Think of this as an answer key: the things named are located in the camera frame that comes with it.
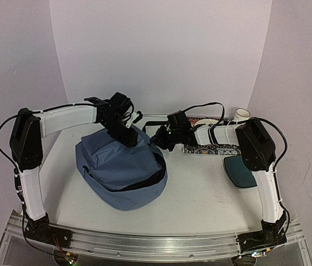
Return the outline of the blue student backpack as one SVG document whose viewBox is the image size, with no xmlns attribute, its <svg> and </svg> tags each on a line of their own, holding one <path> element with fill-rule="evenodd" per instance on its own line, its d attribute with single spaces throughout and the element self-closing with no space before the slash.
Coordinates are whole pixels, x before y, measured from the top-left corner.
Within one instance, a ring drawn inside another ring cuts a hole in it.
<svg viewBox="0 0 312 266">
<path fill-rule="evenodd" d="M 83 136 L 75 146 L 75 159 L 93 191 L 121 211 L 151 203 L 167 185 L 166 161 L 159 145 L 135 126 Z"/>
</svg>

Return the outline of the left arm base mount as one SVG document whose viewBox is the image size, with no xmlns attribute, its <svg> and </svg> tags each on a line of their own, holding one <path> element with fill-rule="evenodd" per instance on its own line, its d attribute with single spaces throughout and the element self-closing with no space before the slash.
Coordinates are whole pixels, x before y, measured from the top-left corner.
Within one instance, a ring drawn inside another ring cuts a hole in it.
<svg viewBox="0 0 312 266">
<path fill-rule="evenodd" d="M 69 247 L 72 238 L 72 231 L 50 224 L 48 214 L 38 220 L 32 220 L 27 217 L 28 223 L 24 229 L 25 236 L 28 239 L 60 246 L 61 248 Z"/>
</svg>

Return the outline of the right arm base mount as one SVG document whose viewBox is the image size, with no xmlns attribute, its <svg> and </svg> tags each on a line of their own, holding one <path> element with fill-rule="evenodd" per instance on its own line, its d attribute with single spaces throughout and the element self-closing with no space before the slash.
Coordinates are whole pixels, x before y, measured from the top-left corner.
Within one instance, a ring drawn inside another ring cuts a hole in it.
<svg viewBox="0 0 312 266">
<path fill-rule="evenodd" d="M 253 252 L 266 248 L 274 248 L 278 244 L 286 242 L 284 223 L 268 223 L 261 221 L 260 231 L 242 233 L 238 235 L 236 242 L 239 244 L 240 253 Z"/>
</svg>

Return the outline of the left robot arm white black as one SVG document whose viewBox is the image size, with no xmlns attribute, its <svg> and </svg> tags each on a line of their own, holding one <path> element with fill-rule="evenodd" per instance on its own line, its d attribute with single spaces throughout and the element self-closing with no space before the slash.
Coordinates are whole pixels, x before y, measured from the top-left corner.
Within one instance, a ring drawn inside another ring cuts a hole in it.
<svg viewBox="0 0 312 266">
<path fill-rule="evenodd" d="M 41 242 L 53 237 L 53 229 L 40 219 L 47 213 L 40 185 L 40 167 L 43 161 L 42 139 L 56 133 L 89 124 L 101 124 L 107 133 L 126 147 L 137 144 L 138 133 L 132 128 L 143 117 L 135 110 L 130 98 L 115 93 L 110 99 L 89 97 L 82 103 L 65 104 L 45 110 L 22 108 L 9 120 L 14 121 L 9 139 L 14 166 L 17 194 L 27 216 L 35 221 L 31 232 Z"/>
</svg>

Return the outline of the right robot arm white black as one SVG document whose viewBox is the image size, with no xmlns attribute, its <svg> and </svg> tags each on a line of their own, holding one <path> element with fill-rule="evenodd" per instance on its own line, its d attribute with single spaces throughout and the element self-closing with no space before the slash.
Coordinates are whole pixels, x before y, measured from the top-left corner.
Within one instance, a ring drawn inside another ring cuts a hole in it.
<svg viewBox="0 0 312 266">
<path fill-rule="evenodd" d="M 177 144 L 238 146 L 242 161 L 258 186 L 263 221 L 274 224 L 285 210 L 275 179 L 279 158 L 275 155 L 275 143 L 263 123 L 264 119 L 252 117 L 246 109 L 238 108 L 229 122 L 203 119 L 192 125 L 185 112 L 178 111 L 160 124 L 151 141 L 169 151 Z"/>
</svg>

